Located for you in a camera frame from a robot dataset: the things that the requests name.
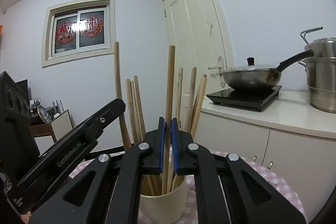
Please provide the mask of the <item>tall wooden chopstick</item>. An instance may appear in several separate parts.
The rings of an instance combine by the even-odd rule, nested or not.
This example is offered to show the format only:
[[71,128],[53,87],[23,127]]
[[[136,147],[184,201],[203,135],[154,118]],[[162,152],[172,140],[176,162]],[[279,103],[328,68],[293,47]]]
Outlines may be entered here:
[[[122,99],[119,42],[114,43],[114,81],[115,81],[116,97],[118,99]],[[119,124],[120,124],[123,147],[124,150],[126,151],[131,147],[131,142],[127,131],[125,117],[123,114],[119,117]]]

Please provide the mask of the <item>white kitchen cabinet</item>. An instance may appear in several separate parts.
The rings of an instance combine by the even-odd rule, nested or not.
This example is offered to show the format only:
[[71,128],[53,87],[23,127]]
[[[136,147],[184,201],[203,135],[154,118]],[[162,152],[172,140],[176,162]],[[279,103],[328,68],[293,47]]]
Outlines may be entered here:
[[281,91],[262,112],[214,105],[206,98],[195,140],[284,178],[309,221],[335,188],[335,114],[311,106],[306,92]]

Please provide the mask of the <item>wooden chopstick in cup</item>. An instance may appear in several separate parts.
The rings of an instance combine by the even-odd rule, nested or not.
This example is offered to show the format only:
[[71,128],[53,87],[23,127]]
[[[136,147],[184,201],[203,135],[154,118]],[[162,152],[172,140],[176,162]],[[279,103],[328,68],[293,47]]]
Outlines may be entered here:
[[192,108],[194,104],[196,78],[197,78],[197,67],[193,67],[191,71],[190,92],[189,92],[189,100],[187,104],[187,116],[186,116],[186,124],[185,124],[186,132],[190,131]]
[[178,84],[177,84],[177,100],[175,104],[175,117],[180,120],[181,115],[181,100],[182,100],[182,84],[183,84],[183,68],[178,70]]
[[135,89],[135,100],[137,104],[137,111],[138,111],[138,120],[139,120],[139,126],[141,130],[141,136],[142,139],[144,139],[146,134],[146,128],[145,128],[145,121],[143,117],[143,110],[142,110],[142,103],[141,103],[141,94],[139,91],[139,82],[138,82],[138,76],[134,76],[134,89]]

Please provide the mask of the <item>dark side table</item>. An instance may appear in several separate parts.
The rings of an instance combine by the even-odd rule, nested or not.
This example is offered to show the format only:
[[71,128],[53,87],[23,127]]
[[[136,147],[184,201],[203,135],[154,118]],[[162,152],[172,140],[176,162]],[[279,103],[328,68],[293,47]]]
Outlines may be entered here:
[[40,99],[30,101],[30,133],[33,137],[52,137],[54,143],[73,129],[69,110],[62,101],[52,102],[51,107],[43,107]]

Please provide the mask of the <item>cream chopstick holder cup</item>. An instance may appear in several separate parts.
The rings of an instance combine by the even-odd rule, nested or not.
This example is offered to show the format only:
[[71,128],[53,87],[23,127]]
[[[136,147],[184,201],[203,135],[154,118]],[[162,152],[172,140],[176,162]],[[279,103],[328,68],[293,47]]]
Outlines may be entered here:
[[175,182],[181,182],[172,192],[161,196],[141,195],[138,223],[175,223],[186,207],[186,176],[178,176]]

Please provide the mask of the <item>pink checkered tablecloth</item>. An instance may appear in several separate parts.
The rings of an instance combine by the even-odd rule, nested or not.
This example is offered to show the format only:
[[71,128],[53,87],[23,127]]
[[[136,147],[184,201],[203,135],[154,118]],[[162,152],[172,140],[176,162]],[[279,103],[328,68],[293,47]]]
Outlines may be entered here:
[[[304,223],[305,218],[270,183],[238,155],[214,155],[228,213],[228,223]],[[94,160],[57,195],[54,223],[106,223],[113,187],[106,162]]]

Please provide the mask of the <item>black induction cooktop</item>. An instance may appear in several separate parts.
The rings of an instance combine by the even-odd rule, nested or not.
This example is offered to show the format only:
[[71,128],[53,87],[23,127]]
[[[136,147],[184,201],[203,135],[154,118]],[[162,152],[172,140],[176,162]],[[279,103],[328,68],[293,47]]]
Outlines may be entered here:
[[281,88],[281,85],[264,89],[234,90],[229,88],[207,94],[207,98],[214,105],[262,112],[271,102],[278,98]]

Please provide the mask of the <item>steel wok with lid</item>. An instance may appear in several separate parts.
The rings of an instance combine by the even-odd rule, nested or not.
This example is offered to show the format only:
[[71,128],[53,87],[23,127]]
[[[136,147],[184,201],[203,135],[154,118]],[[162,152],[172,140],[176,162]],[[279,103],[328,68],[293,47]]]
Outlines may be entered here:
[[249,57],[247,66],[226,69],[222,71],[222,76],[225,84],[235,90],[273,88],[280,82],[285,69],[300,60],[313,56],[313,50],[304,51],[280,62],[277,67],[255,65],[254,58]]

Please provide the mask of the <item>window with red decorations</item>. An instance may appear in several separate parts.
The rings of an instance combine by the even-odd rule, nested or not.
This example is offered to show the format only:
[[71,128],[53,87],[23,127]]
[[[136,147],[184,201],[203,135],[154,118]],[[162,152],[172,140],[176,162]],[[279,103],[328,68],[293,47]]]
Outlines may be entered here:
[[43,28],[41,66],[114,53],[116,0],[76,0],[50,6]]

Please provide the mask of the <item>white panel door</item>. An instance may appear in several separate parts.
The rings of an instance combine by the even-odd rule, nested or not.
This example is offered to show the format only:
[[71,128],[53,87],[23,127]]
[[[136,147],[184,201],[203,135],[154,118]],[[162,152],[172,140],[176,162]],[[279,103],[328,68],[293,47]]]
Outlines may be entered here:
[[169,44],[175,46],[175,90],[178,70],[183,68],[180,125],[185,130],[191,71],[197,67],[194,104],[203,74],[207,75],[205,94],[222,90],[210,80],[208,67],[224,59],[224,70],[234,65],[226,19],[219,0],[162,0]]

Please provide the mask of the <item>stainless steel steamer pot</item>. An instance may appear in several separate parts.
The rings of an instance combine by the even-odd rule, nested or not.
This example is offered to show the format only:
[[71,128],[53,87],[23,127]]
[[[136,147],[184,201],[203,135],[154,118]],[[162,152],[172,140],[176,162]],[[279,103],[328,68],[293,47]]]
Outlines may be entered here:
[[328,113],[335,113],[335,38],[320,38],[312,42],[306,40],[307,34],[322,29],[323,27],[319,26],[300,32],[301,38],[306,43],[304,49],[312,50],[314,56],[307,57],[298,63],[306,70],[307,93],[311,106]]

